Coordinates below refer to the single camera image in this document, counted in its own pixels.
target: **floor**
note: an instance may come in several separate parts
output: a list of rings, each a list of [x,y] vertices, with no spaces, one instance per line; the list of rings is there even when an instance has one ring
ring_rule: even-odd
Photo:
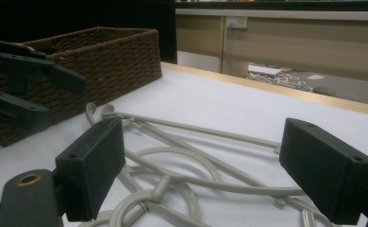
[[[178,51],[178,64],[212,72],[219,71],[219,58],[182,51]],[[368,104],[368,81],[365,80],[299,71],[290,71],[274,77],[248,72],[246,78]]]

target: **black mechanical part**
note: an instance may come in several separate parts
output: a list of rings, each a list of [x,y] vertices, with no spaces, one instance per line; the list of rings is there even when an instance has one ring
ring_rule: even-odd
[[[368,156],[305,121],[288,118],[281,166],[336,224],[368,218]]]
[[[61,226],[49,170],[25,172],[6,183],[0,204],[0,227],[9,226]]]
[[[124,150],[122,121],[110,118],[96,123],[56,158],[68,220],[96,218],[115,177],[125,165]]]
[[[0,93],[0,120],[34,133],[48,128],[50,110],[19,97]]]
[[[37,109],[43,109],[44,107],[30,103],[29,105],[34,109],[26,109],[27,101],[23,102],[12,97],[22,97],[27,93],[28,78],[48,79],[54,85],[79,95],[84,93],[86,83],[84,76],[47,60],[45,53],[32,50],[27,46],[4,41],[0,41],[0,75],[8,77],[6,93],[11,95],[0,97],[0,120],[13,125],[17,123],[15,126],[22,126],[21,128],[25,130],[31,128],[32,125],[38,126],[33,128],[32,131],[27,131],[27,133],[42,131],[49,126],[49,122],[44,122],[49,120],[47,113],[37,114]],[[27,115],[36,117],[27,120],[24,118],[15,120],[15,114],[9,116],[9,113],[19,112],[21,109],[24,110],[24,113],[31,111]]]
[[[0,227],[60,227],[96,219],[116,176],[125,165],[122,120],[96,123],[56,158],[53,172],[22,173],[4,187]]]

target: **screw hole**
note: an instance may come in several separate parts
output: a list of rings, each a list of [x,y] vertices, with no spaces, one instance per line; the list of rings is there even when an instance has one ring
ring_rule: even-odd
[[[353,157],[353,159],[354,159],[355,161],[357,161],[357,162],[362,162],[362,161],[363,161],[363,159],[362,159],[362,158],[360,158],[360,157],[358,157],[358,156],[354,156],[354,157]]]
[[[26,175],[18,181],[17,185],[18,186],[30,185],[30,184],[38,182],[41,178],[42,178],[42,175],[40,174]]]

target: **white table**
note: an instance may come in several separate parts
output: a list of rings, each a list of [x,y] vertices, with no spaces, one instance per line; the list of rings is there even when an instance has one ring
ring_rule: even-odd
[[[161,79],[111,104],[123,113],[228,131],[277,143],[281,142],[286,118],[298,118],[329,131],[368,154],[368,105],[167,63],[163,63]],[[2,187],[10,178],[31,169],[54,169],[54,158],[89,127],[84,114],[81,114],[12,146],[0,148],[0,198]],[[135,135],[127,134],[125,143],[132,149],[141,149],[144,145],[135,141]],[[194,144],[204,146],[196,138],[188,137]],[[244,145],[237,143],[219,144],[209,152],[271,185],[295,186],[279,165],[278,156],[273,153],[246,150]],[[187,160],[183,162],[183,166],[190,165]],[[183,166],[170,164],[189,174],[201,169],[196,165],[192,166],[193,169],[184,169]],[[202,220],[209,225],[250,226],[252,223],[254,226],[302,226],[299,211],[287,206],[277,208],[270,197],[194,188],[200,194]],[[101,210],[114,209],[128,195],[130,192],[116,179]],[[182,200],[169,196],[163,202],[184,213],[186,211],[186,204]],[[364,224],[365,219],[361,218],[359,226]],[[78,226],[69,222],[64,225]],[[170,224],[153,214],[146,214],[134,226]]]

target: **dark wall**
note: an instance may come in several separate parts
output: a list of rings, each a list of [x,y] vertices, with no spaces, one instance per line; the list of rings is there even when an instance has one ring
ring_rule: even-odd
[[[155,28],[177,62],[174,0],[0,0],[0,40],[26,42],[94,26]]]

